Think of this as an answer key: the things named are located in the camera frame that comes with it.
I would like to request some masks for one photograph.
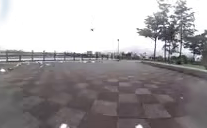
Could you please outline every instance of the paved plaza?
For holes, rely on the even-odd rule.
[[[207,80],[139,62],[49,64],[0,74],[0,128],[207,128]]]

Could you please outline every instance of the curb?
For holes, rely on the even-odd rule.
[[[168,70],[177,71],[180,73],[184,73],[187,75],[192,75],[195,77],[203,78],[207,80],[207,70],[196,69],[196,68],[187,68],[184,66],[172,65],[172,64],[164,64],[159,62],[151,62],[151,61],[141,61],[143,64],[147,64],[154,67],[164,68]]]

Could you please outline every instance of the sky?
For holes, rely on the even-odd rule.
[[[196,12],[196,29],[203,32],[207,0],[187,4]],[[145,27],[144,19],[157,10],[156,0],[0,0],[0,48],[117,51],[119,39],[121,51],[152,53],[153,41],[138,36],[136,28]],[[158,42],[158,54],[162,46]]]

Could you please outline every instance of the fence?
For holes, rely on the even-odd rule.
[[[23,62],[23,61],[77,61],[77,60],[109,60],[118,58],[115,54],[83,54],[83,53],[57,53],[57,52],[12,52],[0,53],[1,62]]]

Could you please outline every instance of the lamp post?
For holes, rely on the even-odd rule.
[[[120,56],[119,56],[119,39],[117,39],[118,41],[118,60],[120,60]]]

